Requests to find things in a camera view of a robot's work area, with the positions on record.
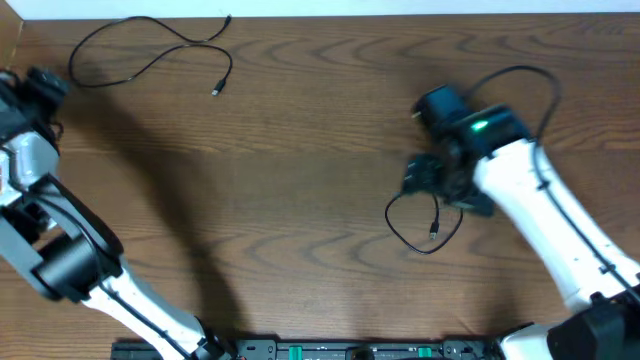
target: cable connector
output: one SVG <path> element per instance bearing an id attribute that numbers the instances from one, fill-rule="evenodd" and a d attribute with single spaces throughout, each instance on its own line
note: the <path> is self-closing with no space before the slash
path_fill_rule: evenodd
<path id="1" fill-rule="evenodd" d="M 431 228 L 429 229 L 429 240 L 435 240 L 436 236 L 438 236 L 438 230 L 440 229 L 440 223 L 434 221 L 431 223 Z"/>
<path id="2" fill-rule="evenodd" d="M 222 89 L 224 89 L 224 86 L 226 84 L 227 84 L 227 79 L 222 79 L 218 81 L 218 84 L 216 84 L 216 87 L 213 88 L 211 95 L 218 96 L 218 94 L 220 94 L 220 92 L 222 91 Z"/>

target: green connector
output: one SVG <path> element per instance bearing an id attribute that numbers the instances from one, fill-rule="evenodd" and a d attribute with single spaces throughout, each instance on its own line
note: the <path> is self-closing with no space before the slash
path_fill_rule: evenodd
<path id="1" fill-rule="evenodd" d="M 418 357 L 431 357 L 431 348 L 418 348 Z"/>
<path id="2" fill-rule="evenodd" d="M 289 360 L 302 360 L 302 346 L 289 346 Z"/>

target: green led light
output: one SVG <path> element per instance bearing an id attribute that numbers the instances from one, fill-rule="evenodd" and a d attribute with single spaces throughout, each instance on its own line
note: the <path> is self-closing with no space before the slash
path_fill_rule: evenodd
<path id="1" fill-rule="evenodd" d="M 489 125 L 489 122 L 487 120 L 481 120 L 471 125 L 471 130 L 480 131 L 484 129 L 487 125 Z"/>

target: wooden table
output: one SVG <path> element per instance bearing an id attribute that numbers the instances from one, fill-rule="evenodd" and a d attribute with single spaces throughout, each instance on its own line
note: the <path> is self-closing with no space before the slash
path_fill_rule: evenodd
<path id="1" fill-rule="evenodd" d="M 16 68 L 66 76 L 73 46 L 103 21 L 28 22 Z M 193 37 L 222 19 L 170 20 Z M 78 58 L 86 81 L 135 72 L 176 38 L 130 23 Z M 60 176 L 120 236 L 127 258 L 174 304 L 222 332 L 282 338 L 424 339 L 485 334 L 567 316 L 510 221 L 468 216 L 433 256 L 410 253 L 383 219 L 408 154 L 428 142 L 414 101 L 502 67 L 546 67 L 565 100 L 547 151 L 604 230 L 640 258 L 640 17 L 412 16 L 235 19 L 226 58 L 174 53 L 138 80 L 74 89 Z M 532 128 L 549 99 L 532 75 L 488 86 Z M 391 214 L 411 239 L 428 196 Z M 455 221 L 443 214 L 442 231 Z M 38 296 L 0 263 L 0 358 L 107 358 L 134 334 L 107 316 Z"/>

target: white wall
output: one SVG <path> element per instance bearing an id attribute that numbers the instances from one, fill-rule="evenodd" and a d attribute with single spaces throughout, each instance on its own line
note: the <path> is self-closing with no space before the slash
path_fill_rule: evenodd
<path id="1" fill-rule="evenodd" d="M 640 0 L 7 0 L 25 20 L 640 12 Z"/>

